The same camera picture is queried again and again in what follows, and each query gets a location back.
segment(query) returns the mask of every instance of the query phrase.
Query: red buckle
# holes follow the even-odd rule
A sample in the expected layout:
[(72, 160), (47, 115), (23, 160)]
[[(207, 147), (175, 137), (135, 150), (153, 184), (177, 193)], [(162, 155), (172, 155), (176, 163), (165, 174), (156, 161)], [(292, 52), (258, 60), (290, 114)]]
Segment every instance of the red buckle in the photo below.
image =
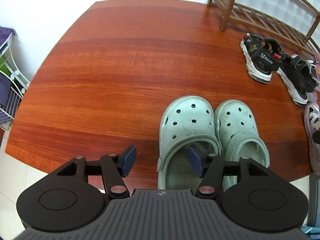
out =
[(274, 57), (276, 60), (281, 59), (281, 56), (280, 56), (279, 54), (276, 54), (276, 53), (273, 55), (273, 57)]

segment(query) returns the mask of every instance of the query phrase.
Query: circular cap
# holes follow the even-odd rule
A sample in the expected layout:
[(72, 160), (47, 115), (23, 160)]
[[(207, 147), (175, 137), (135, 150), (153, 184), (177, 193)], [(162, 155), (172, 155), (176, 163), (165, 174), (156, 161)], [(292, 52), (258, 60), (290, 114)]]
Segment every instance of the circular cap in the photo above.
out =
[(199, 188), (199, 192), (202, 195), (212, 195), (214, 193), (214, 188), (210, 186), (202, 186)]
[(126, 187), (121, 186), (121, 185), (116, 185), (111, 187), (111, 193), (115, 194), (115, 195), (122, 195), (126, 192)]
[(77, 201), (77, 195), (67, 189), (53, 189), (42, 194), (40, 204), (50, 210), (63, 210)]
[(249, 195), (250, 203), (262, 210), (276, 210), (284, 206), (285, 196), (273, 189), (259, 189)]

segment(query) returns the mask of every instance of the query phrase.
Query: blue object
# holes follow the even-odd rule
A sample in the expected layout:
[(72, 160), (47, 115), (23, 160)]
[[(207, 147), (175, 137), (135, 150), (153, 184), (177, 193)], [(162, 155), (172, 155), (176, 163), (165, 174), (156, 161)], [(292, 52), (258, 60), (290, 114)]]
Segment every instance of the blue object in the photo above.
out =
[(192, 146), (189, 146), (189, 162), (191, 163), (192, 169), (195, 174), (198, 177), (203, 178), (205, 169), (202, 166), (201, 157)]
[(8, 103), (11, 80), (0, 74), (0, 105), (5, 108)]
[(137, 159), (137, 148), (135, 146), (133, 146), (132, 148), (127, 148), (124, 153), (119, 155), (118, 161), (122, 163), (122, 166), (120, 167), (120, 171), (119, 171), (121, 177), (124, 178), (128, 176), (136, 159)]

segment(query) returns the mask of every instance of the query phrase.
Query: wooden floor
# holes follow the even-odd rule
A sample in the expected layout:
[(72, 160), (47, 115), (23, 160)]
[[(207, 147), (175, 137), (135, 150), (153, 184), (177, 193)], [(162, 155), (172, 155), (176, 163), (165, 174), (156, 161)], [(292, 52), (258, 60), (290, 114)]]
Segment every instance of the wooden floor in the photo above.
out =
[[(311, 172), (301, 108), (280, 77), (252, 80), (239, 42), (248, 31), (218, 30), (217, 8), (177, 0), (95, 3), (66, 32), (34, 77), (6, 152), (45, 172), (77, 155), (96, 160), (138, 148), (128, 188), (156, 188), (159, 124), (185, 95), (213, 109), (246, 103), (270, 153), (270, 169), (291, 181)], [(298, 53), (285, 47), (288, 53)], [(102, 187), (100, 178), (91, 183)]]

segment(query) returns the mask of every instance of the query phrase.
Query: white tile floor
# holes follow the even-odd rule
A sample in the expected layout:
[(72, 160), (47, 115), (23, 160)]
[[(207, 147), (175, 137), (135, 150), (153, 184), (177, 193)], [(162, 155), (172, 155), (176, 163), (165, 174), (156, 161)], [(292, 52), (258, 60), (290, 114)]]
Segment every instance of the white tile floor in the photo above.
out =
[[(46, 173), (32, 168), (5, 153), (9, 133), (5, 133), (0, 147), (0, 236), (12, 240), (24, 230), (16, 203), (19, 194), (42, 179)], [(291, 182), (309, 199), (309, 177)]]

